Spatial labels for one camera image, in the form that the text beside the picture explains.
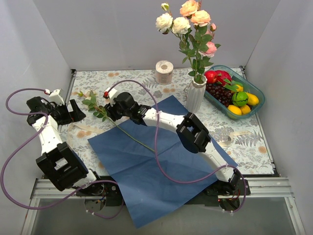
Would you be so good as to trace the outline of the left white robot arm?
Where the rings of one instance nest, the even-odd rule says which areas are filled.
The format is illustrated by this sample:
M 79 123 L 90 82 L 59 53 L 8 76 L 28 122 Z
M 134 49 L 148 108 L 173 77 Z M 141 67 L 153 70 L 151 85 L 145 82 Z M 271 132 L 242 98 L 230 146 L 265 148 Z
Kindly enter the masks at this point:
M 95 171 L 88 169 L 67 142 L 62 141 L 58 126 L 83 120 L 86 115 L 70 100 L 71 110 L 63 101 L 48 102 L 37 96 L 26 102 L 30 109 L 27 123 L 39 133 L 42 152 L 37 166 L 60 191 L 82 187 L 94 196 L 100 195 L 104 184 Z

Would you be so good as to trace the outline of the blue wrapping paper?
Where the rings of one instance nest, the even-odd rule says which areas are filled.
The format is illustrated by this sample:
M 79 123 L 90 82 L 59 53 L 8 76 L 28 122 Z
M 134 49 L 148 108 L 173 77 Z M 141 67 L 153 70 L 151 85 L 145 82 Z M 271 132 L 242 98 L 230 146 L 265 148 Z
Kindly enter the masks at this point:
M 137 228 L 184 205 L 216 182 L 212 168 L 187 151 L 176 133 L 137 125 L 119 125 L 152 152 L 117 127 L 89 139 L 108 174 L 114 178 Z

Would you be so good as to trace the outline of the pink rose flower stem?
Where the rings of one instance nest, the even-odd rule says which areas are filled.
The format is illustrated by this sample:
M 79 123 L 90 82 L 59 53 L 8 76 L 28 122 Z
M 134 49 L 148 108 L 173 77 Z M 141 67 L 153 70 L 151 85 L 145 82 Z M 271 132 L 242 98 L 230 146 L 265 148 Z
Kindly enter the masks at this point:
M 87 106 L 88 111 L 92 112 L 93 115 L 96 118 L 99 118 L 102 120 L 102 122 L 109 120 L 114 127 L 117 127 L 120 131 L 122 131 L 125 135 L 127 135 L 130 139 L 132 139 L 133 141 L 139 143 L 140 145 L 144 146 L 145 148 L 147 148 L 148 150 L 155 152 L 152 148 L 150 148 L 149 146 L 145 145 L 144 143 L 140 142 L 139 140 L 135 139 L 134 137 L 132 137 L 129 133 L 127 133 L 125 130 L 123 130 L 121 127 L 119 127 L 117 124 L 115 124 L 114 121 L 112 121 L 108 114 L 107 111 L 105 111 L 104 107 L 101 105 L 97 104 L 97 98 L 96 98 L 96 94 L 90 90 L 89 92 L 87 92 L 86 94 L 84 94 L 82 91 L 77 93 L 78 97 L 83 98 L 84 100 L 82 100 L 82 103 Z

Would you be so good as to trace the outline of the peach rose flower stem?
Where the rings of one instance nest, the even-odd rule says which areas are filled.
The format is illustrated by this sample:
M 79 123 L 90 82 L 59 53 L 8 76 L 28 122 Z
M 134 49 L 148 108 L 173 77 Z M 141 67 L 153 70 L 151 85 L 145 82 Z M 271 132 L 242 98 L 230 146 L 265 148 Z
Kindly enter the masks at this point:
M 205 26 L 210 24 L 211 17 L 205 10 L 200 10 L 201 2 L 196 0 L 186 1 L 180 9 L 180 14 L 185 20 L 189 22 L 189 25 L 193 29 L 188 28 L 185 34 L 180 36 L 180 51 L 185 54 L 184 62 L 189 61 L 191 68 L 193 59 L 195 58 L 195 49 L 193 49 L 192 43 L 194 40 L 195 27 L 194 25 Z M 189 72 L 189 75 L 193 77 L 193 70 Z

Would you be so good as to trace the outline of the pink bud flower stem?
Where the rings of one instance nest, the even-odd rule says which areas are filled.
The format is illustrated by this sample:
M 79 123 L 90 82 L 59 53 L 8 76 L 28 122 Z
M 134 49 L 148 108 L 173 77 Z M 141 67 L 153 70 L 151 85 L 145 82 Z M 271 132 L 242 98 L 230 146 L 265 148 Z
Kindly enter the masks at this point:
M 194 72 L 194 81 L 198 84 L 203 83 L 202 75 L 204 74 L 205 67 L 213 65 L 210 62 L 220 44 L 214 43 L 213 39 L 217 30 L 217 26 L 214 23 L 199 26 L 194 25 L 195 34 L 192 43 L 193 49 L 195 49 L 195 58 L 193 59 L 192 69 Z

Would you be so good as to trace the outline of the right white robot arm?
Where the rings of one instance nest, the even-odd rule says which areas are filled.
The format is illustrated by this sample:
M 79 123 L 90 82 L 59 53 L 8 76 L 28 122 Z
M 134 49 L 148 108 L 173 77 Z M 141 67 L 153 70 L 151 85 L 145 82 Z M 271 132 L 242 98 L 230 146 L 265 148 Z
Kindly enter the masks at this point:
M 176 133 L 183 147 L 193 154 L 199 154 L 215 171 L 218 187 L 225 194 L 234 194 L 239 189 L 240 174 L 231 167 L 226 158 L 229 156 L 209 135 L 209 131 L 194 113 L 173 115 L 158 111 L 147 105 L 139 105 L 128 92 L 119 93 L 114 88 L 104 92 L 108 117 L 113 121 L 128 117 L 138 125 L 153 126 Z

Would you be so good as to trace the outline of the white rose flower stem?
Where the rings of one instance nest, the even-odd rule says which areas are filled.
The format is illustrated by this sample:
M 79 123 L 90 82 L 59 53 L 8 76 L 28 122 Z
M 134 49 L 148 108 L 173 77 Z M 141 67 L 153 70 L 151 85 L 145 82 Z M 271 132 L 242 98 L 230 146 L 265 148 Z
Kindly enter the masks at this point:
M 160 33 L 164 35 L 172 33 L 175 37 L 177 37 L 179 39 L 179 51 L 180 51 L 180 36 L 182 34 L 185 34 L 188 28 L 193 29 L 193 27 L 189 25 L 189 22 L 185 20 L 182 15 L 174 18 L 170 10 L 169 3 L 167 2 L 162 3 L 161 9 L 164 11 L 164 13 L 157 17 L 156 28 Z

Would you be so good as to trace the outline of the beige ribbon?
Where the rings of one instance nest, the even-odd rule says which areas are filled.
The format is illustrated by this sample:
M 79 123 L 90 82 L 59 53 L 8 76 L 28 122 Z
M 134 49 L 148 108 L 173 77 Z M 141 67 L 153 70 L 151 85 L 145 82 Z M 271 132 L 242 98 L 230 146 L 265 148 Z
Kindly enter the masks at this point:
M 81 123 L 72 123 L 62 128 L 61 137 L 78 154 L 91 151 L 88 139 L 104 133 L 104 130 Z

